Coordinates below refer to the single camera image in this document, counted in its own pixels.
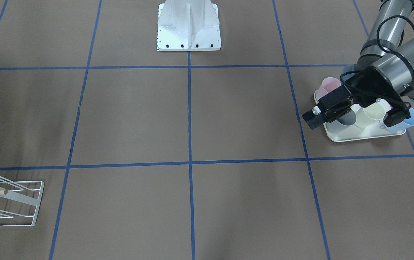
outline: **white cup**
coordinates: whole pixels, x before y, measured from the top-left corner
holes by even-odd
[[[361,107],[356,112],[355,125],[361,128],[368,127],[373,123],[383,120],[383,117],[385,117],[385,113],[385,108],[383,107],[383,105],[379,103],[373,103],[372,105],[366,108]]]
[[[324,97],[325,95],[329,94],[329,92],[333,91],[337,87],[340,87],[341,84],[342,83],[340,82],[340,79],[332,77],[325,78],[316,91],[316,100],[319,101],[321,97]]]
[[[414,126],[414,109],[410,108],[409,109],[409,113],[410,113],[410,118],[409,119],[405,119],[403,120],[403,122],[397,124],[397,125],[393,125],[392,127],[387,127],[387,130],[393,133],[399,132],[399,131],[404,131],[407,128]]]
[[[327,131],[331,133],[339,133],[347,129],[356,122],[356,114],[354,111],[348,112],[346,115],[340,117],[332,123],[326,123]]]

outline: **blue cup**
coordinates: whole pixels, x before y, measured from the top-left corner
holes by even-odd
[[[409,113],[410,113],[410,119],[405,119],[403,120],[403,122],[397,125],[393,125],[392,127],[387,127],[387,130],[390,132],[396,133],[399,131],[404,131],[411,126],[414,126],[414,109],[410,108]]]

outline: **tray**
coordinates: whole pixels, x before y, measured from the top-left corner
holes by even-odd
[[[316,100],[316,92],[314,92],[313,99],[314,102],[317,104]],[[381,99],[379,102],[382,106],[385,107],[385,110],[390,110],[391,106],[386,102],[385,100]],[[360,109],[360,105],[355,104],[351,106],[351,109],[356,113]],[[402,130],[396,133],[390,132],[386,129],[383,122],[379,121],[379,123],[374,123],[372,125],[369,125],[366,128],[358,127],[357,125],[352,125],[348,127],[347,129],[342,130],[338,133],[331,133],[327,131],[326,123],[324,123],[324,129],[326,130],[327,137],[336,142],[348,142],[351,140],[364,140],[364,139],[371,139],[371,138],[383,138],[383,137],[393,137],[396,135],[402,135],[406,132],[406,130]]]

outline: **pink cup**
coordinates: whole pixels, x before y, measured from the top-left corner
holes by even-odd
[[[333,91],[337,87],[340,87],[341,84],[342,83],[340,82],[340,79],[332,77],[325,78],[322,81],[321,86],[319,86],[319,89],[316,91],[316,100],[319,102],[319,99],[321,97],[324,97],[325,95],[329,94],[329,92]]]

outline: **blue grid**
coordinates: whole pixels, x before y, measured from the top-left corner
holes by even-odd
[[[327,243],[327,237],[324,230],[324,223],[322,219],[321,209],[319,207],[319,201],[317,197],[317,191],[316,191],[316,184],[314,183],[312,169],[311,169],[311,161],[330,161],[330,160],[365,160],[365,159],[385,159],[385,158],[414,158],[413,154],[404,154],[404,155],[365,155],[365,156],[335,156],[335,157],[309,157],[308,150],[306,148],[306,142],[304,137],[303,128],[301,125],[300,120],[300,113],[298,110],[298,105],[296,102],[294,87],[292,83],[292,77],[290,68],[297,68],[297,67],[331,67],[331,66],[340,66],[344,67],[346,64],[289,64],[287,61],[287,55],[286,55],[286,48],[283,41],[283,36],[281,32],[281,27],[279,23],[279,16],[276,9],[276,3],[275,0],[272,0],[273,2],[273,8],[274,8],[274,14],[276,17],[276,24],[278,28],[279,38],[281,41],[282,51],[283,51],[283,57],[285,64],[269,64],[269,65],[212,65],[212,66],[199,66],[199,65],[191,65],[191,53],[187,53],[187,66],[90,66],[91,62],[91,56],[93,53],[93,44],[96,37],[96,30],[98,27],[99,22],[99,16],[101,11],[101,4],[103,0],[99,0],[98,4],[98,10],[96,14],[96,20],[95,20],[95,26],[93,29],[93,36],[90,43],[90,51],[88,53],[88,61],[86,66],[52,66],[52,67],[17,67],[17,68],[0,68],[0,70],[57,70],[57,69],[83,69],[85,70],[84,78],[83,78],[83,85],[82,90],[80,94],[80,99],[78,102],[78,109],[77,109],[77,116],[75,118],[75,125],[73,130],[73,136],[70,143],[70,153],[67,160],[67,165],[58,165],[58,166],[23,166],[23,167],[4,167],[0,168],[0,171],[15,171],[15,170],[47,170],[47,169],[65,169],[65,177],[63,181],[63,187],[61,191],[61,197],[60,197],[60,204],[58,206],[58,214],[56,218],[55,223],[55,230],[52,238],[52,244],[50,249],[50,257],[49,259],[52,260],[53,254],[55,251],[55,243],[56,238],[58,235],[58,228],[60,224],[60,218],[61,218],[61,211],[62,211],[62,205],[64,202],[65,197],[65,191],[67,186],[67,179],[69,175],[70,169],[77,169],[77,168],[115,168],[115,167],[138,167],[138,166],[167,166],[167,165],[188,165],[189,166],[189,186],[190,186],[190,209],[191,209],[191,253],[192,253],[192,260],[195,260],[195,228],[194,228],[194,194],[193,194],[193,180],[192,180],[192,165],[197,164],[222,164],[222,163],[272,163],[272,162],[288,162],[288,161],[305,161],[308,167],[309,172],[309,178],[311,180],[313,195],[314,195],[314,202],[316,205],[316,209],[318,212],[319,217],[319,224],[321,226],[321,234],[322,238],[324,240],[324,247],[326,249],[327,259],[330,260],[330,251],[329,246]],[[362,18],[361,12],[357,6],[356,0],[352,0],[354,7],[359,15],[359,18],[361,20],[362,26],[364,28],[364,31],[367,35],[369,35],[369,32],[367,31],[367,27],[364,23],[364,20]],[[4,11],[6,9],[6,5],[8,3],[8,0],[4,1],[2,10],[0,12],[0,22],[2,20]],[[289,79],[289,84],[291,87],[291,93],[292,93],[292,99],[295,105],[295,112],[296,117],[298,120],[298,124],[300,127],[300,133],[301,133],[301,142],[304,148],[305,157],[304,158],[281,158],[281,159],[250,159],[250,160],[216,160],[216,161],[193,161],[192,160],[192,106],[191,106],[191,68],[286,68],[287,76]],[[86,81],[88,77],[88,71],[90,69],[187,69],[188,74],[188,150],[189,150],[189,160],[188,161],[176,161],[176,162],[151,162],[151,163],[120,163],[120,164],[89,164],[89,165],[72,165],[71,160],[73,156],[73,149],[75,145],[75,136],[77,134],[77,128],[78,123],[80,119],[80,107],[81,103],[83,101],[83,93],[85,91],[86,87]],[[412,137],[410,136],[410,133],[407,132],[408,139],[410,140],[410,144],[414,151],[414,142]]]

